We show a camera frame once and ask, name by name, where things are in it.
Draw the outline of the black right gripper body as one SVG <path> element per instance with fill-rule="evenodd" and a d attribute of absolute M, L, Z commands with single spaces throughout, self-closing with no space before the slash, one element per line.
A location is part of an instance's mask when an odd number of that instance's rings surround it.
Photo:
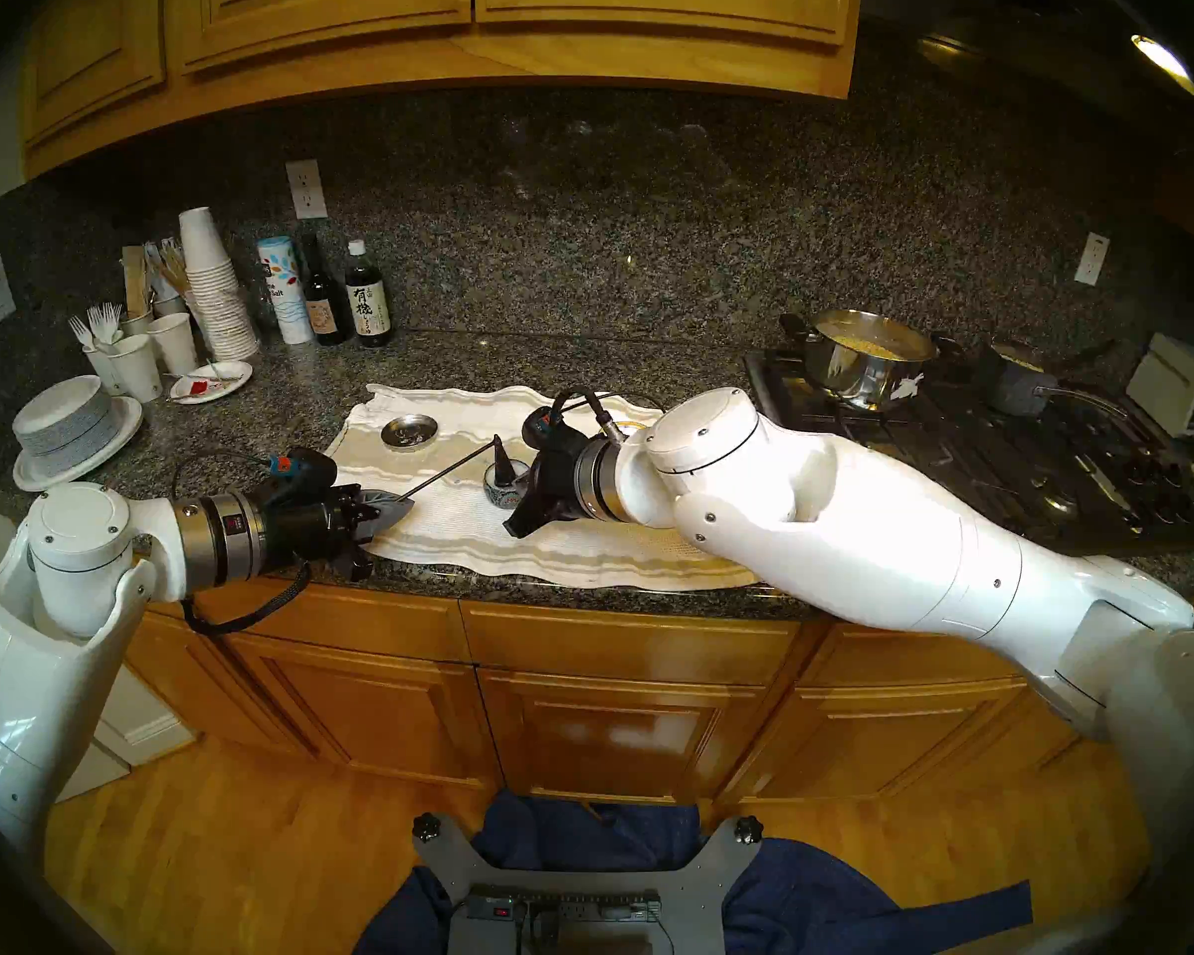
<path fill-rule="evenodd" d="M 556 500 L 554 522 L 593 519 L 577 487 L 579 460 L 590 439 L 544 439 L 533 461 L 531 489 L 540 500 Z"/>

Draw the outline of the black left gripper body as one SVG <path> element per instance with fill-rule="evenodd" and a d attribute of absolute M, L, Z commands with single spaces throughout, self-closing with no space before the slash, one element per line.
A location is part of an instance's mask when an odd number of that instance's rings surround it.
<path fill-rule="evenodd" d="M 302 563 L 326 562 L 347 580 L 365 580 L 373 557 L 363 548 L 363 526 L 374 519 L 361 486 L 297 489 L 293 479 L 258 485 L 263 557 L 260 574 Z"/>

